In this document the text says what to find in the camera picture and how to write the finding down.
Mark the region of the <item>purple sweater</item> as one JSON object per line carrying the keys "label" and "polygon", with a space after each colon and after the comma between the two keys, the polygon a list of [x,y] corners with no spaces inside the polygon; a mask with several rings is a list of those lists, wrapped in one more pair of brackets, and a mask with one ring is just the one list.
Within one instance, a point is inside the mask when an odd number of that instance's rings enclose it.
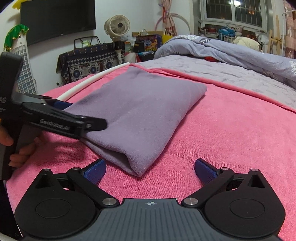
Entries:
{"label": "purple sweater", "polygon": [[66,111],[105,119],[107,128],[87,132],[82,142],[102,158],[140,177],[206,91],[207,86],[199,82],[130,67]]}

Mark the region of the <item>pink towel blanket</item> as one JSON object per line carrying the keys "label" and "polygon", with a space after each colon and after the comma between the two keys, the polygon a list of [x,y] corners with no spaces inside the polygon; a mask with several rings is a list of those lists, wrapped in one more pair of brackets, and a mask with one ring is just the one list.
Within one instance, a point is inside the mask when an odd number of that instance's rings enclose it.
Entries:
{"label": "pink towel blanket", "polygon": [[174,70],[154,76],[203,82],[207,92],[186,114],[159,158],[140,177],[107,163],[101,189],[124,198],[182,200],[202,184],[194,171],[204,159],[237,173],[259,169],[285,208],[280,231],[295,240],[295,110],[251,91]]}

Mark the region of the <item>patterned cloth covered cabinet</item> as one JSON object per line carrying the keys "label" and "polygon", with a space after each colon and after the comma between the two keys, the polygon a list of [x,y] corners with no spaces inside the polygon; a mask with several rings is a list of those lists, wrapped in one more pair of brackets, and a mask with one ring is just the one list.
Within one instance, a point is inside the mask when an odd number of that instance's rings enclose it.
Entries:
{"label": "patterned cloth covered cabinet", "polygon": [[76,48],[58,57],[56,73],[65,83],[75,82],[90,74],[96,74],[117,66],[117,52],[125,55],[124,42],[97,44],[86,48]]}

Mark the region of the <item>lavender bed sheet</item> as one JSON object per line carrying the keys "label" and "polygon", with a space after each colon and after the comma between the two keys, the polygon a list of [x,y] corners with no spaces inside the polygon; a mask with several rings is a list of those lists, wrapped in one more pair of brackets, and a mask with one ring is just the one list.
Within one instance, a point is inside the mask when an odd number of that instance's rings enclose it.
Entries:
{"label": "lavender bed sheet", "polygon": [[203,59],[170,55],[140,62],[145,68],[166,68],[251,90],[295,108],[295,89],[273,79],[239,66],[209,62]]}

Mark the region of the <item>cream desk fan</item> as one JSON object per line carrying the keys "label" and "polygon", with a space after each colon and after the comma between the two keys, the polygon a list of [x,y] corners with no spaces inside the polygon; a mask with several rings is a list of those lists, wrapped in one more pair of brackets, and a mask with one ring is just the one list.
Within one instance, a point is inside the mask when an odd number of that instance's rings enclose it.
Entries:
{"label": "cream desk fan", "polygon": [[120,41],[130,31],[130,21],[124,15],[115,15],[105,22],[104,30],[113,42]]}

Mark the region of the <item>blue-grey duvet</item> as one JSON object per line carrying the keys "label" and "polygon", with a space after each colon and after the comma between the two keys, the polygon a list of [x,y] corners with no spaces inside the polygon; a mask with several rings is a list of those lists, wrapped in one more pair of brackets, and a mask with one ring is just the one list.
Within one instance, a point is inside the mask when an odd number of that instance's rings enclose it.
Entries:
{"label": "blue-grey duvet", "polygon": [[287,57],[196,35],[178,35],[171,38],[157,49],[154,58],[169,55],[212,57],[219,62],[267,75],[295,88],[295,60]]}

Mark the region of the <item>cream pillow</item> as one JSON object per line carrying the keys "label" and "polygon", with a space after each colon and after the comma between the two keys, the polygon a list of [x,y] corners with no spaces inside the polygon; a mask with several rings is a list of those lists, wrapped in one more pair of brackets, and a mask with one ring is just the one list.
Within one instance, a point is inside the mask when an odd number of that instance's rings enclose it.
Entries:
{"label": "cream pillow", "polygon": [[232,41],[232,44],[241,45],[255,51],[261,52],[261,45],[256,40],[247,37],[237,37]]}

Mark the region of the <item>yellow bag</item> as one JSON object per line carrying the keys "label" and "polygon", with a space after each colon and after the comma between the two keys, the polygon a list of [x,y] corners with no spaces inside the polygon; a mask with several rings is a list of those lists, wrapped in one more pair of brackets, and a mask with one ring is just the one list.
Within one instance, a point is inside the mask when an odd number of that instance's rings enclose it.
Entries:
{"label": "yellow bag", "polygon": [[162,35],[162,44],[165,44],[168,40],[173,38],[174,36],[172,35]]}

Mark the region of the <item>colourful toy box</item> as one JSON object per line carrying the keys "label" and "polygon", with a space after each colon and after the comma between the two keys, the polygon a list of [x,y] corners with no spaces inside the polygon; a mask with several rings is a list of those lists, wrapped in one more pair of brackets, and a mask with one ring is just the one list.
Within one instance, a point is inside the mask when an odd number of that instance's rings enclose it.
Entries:
{"label": "colourful toy box", "polygon": [[135,53],[157,51],[162,46],[162,37],[160,35],[136,36],[136,42],[133,46]]}

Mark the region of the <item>blue plush toy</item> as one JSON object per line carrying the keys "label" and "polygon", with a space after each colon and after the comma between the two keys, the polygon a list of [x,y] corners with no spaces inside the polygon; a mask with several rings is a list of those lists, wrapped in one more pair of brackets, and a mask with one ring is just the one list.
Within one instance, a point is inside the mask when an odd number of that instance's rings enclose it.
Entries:
{"label": "blue plush toy", "polygon": [[219,35],[235,37],[235,30],[228,26],[223,26],[221,29],[218,30],[218,32]]}

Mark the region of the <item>pink left curtain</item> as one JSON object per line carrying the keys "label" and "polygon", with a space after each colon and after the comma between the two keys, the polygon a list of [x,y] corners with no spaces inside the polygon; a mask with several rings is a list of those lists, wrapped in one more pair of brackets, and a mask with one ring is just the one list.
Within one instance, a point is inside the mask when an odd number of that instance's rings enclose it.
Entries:
{"label": "pink left curtain", "polygon": [[177,35],[176,25],[170,12],[171,4],[172,4],[172,0],[161,0],[160,2],[160,6],[163,9],[163,24],[165,27],[165,31],[167,34],[176,36]]}

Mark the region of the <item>pink curtain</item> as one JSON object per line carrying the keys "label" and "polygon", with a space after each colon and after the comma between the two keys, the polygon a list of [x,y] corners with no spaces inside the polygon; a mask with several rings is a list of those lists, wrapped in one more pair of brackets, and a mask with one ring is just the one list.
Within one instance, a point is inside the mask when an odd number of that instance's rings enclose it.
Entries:
{"label": "pink curtain", "polygon": [[285,56],[295,59],[295,1],[283,1],[285,8]]}
{"label": "pink curtain", "polygon": [[167,34],[176,36],[177,35],[176,25],[170,12],[171,4],[172,4],[172,0],[161,0],[160,2],[160,6],[163,9],[163,24],[165,27],[165,31]]}

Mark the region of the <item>window with bars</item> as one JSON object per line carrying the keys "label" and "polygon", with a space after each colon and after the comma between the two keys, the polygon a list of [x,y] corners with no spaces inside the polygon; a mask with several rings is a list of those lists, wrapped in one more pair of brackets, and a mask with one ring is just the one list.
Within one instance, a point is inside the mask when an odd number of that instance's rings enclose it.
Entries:
{"label": "window with bars", "polygon": [[200,1],[203,25],[242,26],[245,30],[267,32],[273,28],[268,1]]}

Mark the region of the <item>pink right curtain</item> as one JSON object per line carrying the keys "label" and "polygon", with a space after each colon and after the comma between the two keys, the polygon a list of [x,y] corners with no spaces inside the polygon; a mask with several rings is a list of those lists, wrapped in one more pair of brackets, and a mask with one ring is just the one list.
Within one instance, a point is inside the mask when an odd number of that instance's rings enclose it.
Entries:
{"label": "pink right curtain", "polygon": [[295,59],[295,1],[283,1],[285,8],[285,56]]}

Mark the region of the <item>black wall television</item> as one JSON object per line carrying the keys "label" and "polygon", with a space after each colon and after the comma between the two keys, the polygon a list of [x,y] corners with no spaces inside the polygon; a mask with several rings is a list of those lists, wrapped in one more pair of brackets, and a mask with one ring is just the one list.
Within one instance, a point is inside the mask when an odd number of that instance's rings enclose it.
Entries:
{"label": "black wall television", "polygon": [[27,44],[96,29],[94,0],[37,0],[21,3],[21,24],[29,28]]}

